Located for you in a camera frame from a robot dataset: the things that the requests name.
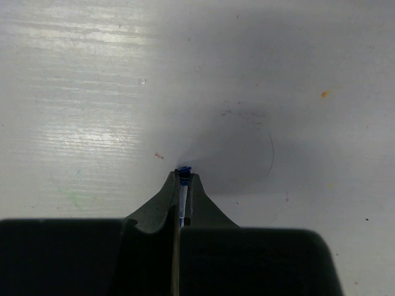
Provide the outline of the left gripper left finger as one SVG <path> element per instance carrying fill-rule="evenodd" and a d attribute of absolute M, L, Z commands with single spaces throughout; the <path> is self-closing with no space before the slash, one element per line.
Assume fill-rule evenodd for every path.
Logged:
<path fill-rule="evenodd" d="M 177 295 L 177 171 L 124 218 L 1 221 L 2 295 Z"/>

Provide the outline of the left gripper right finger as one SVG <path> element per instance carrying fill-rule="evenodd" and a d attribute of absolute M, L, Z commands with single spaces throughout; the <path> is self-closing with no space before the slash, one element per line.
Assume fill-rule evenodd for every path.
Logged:
<path fill-rule="evenodd" d="M 189 179 L 180 230 L 180 295 L 341 295 L 326 242 L 313 231 L 242 228 Z"/>

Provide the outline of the blue pen cap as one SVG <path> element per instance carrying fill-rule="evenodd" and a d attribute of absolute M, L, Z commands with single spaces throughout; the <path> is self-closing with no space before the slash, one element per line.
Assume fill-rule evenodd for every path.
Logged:
<path fill-rule="evenodd" d="M 182 166 L 178 169 L 178 176 L 180 179 L 179 224 L 181 228 L 190 224 L 191 194 L 189 182 L 192 177 L 191 170 L 192 168 L 190 166 Z"/>

